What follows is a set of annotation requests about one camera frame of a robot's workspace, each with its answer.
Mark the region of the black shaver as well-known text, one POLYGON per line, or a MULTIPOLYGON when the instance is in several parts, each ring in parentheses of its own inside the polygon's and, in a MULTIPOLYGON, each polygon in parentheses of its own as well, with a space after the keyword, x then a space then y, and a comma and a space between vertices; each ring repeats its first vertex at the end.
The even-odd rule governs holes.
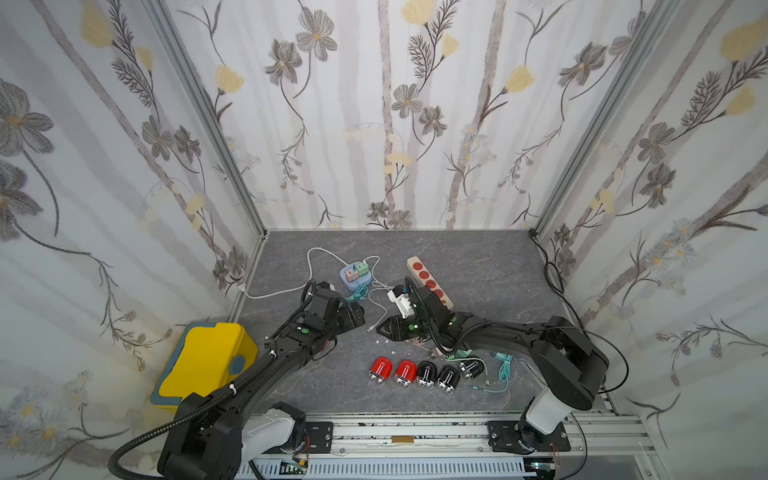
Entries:
POLYGON ((452 365, 445 365, 437 376, 438 387, 445 392, 453 392, 456 390, 462 374, 461 371, 452 365))
POLYGON ((437 376, 437 367, 433 362, 425 360, 419 363, 416 377, 418 385, 432 388, 436 383, 437 376))
POLYGON ((464 359, 459 362, 459 369, 467 379, 474 379, 485 373, 486 367, 480 359, 464 359))

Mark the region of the beige power strip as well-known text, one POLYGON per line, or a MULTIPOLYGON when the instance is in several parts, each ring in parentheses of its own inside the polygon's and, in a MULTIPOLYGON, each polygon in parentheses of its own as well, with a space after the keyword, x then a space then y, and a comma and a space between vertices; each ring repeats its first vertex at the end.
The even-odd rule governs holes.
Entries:
POLYGON ((454 308, 454 304, 450 297, 445 293, 440 284, 431 274, 430 270, 418 256, 408 258, 406 260, 406 265, 419 286, 427 287, 431 292, 435 293, 441 303, 448 309, 454 308))

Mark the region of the red shaver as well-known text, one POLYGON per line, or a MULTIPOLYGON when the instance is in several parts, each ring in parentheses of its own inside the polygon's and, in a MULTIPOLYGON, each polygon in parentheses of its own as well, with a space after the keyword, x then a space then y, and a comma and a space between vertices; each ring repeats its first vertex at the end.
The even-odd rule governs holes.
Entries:
POLYGON ((373 381, 383 383, 390 378, 392 370, 392 361, 385 357, 379 357, 374 361, 369 376, 373 381))
POLYGON ((402 360, 395 371, 395 382, 402 385, 411 385, 418 377, 418 367, 411 360, 402 360))

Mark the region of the teal charger end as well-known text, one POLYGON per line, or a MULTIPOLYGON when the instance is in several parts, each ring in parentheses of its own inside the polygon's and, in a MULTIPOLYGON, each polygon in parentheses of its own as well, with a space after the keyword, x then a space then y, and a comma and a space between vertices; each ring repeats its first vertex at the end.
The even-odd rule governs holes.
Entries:
POLYGON ((514 360, 514 356, 510 354, 503 354, 496 352, 494 358, 502 363, 511 363, 514 360))

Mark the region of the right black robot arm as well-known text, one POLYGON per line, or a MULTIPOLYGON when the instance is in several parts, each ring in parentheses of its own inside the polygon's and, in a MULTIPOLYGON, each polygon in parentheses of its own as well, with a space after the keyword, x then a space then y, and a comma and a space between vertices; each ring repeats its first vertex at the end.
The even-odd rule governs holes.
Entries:
POLYGON ((526 408, 523 424, 539 434, 553 433, 575 411, 590 410, 602 394, 609 359, 591 332, 566 318, 513 324, 453 311, 436 292, 415 286, 409 277, 388 297, 398 313, 375 330, 391 341, 431 340, 446 356, 470 349, 530 358, 545 386, 526 408))

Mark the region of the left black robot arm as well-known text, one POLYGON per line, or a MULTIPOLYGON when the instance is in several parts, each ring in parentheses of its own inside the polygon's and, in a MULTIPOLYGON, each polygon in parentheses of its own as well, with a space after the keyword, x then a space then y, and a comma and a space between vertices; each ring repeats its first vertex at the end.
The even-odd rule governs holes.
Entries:
POLYGON ((234 380, 203 397, 183 399, 174 419, 115 450, 107 463, 119 479, 146 479, 121 459, 139 446, 164 435, 157 463, 158 479, 232 479, 242 461, 242 433, 262 398, 289 374, 301 369, 326 343, 365 324, 365 310, 326 282, 310 280, 299 307, 266 338, 265 354, 234 380))

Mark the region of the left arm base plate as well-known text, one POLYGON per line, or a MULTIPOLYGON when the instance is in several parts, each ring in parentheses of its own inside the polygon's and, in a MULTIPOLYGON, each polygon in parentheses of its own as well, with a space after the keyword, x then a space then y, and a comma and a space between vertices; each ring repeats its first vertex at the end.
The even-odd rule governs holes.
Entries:
POLYGON ((308 422, 295 426, 289 439, 279 449, 294 456, 299 454, 330 454, 333 443, 332 422, 308 422))

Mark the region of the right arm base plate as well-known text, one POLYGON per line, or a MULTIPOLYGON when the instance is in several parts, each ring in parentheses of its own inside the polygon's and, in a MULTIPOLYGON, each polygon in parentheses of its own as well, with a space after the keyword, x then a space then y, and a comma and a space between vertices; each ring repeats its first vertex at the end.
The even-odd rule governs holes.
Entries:
POLYGON ((571 445, 563 423, 559 423, 550 434, 542 434, 533 427, 519 421, 489 421, 488 445, 496 453, 530 455, 537 452, 569 452, 571 445))

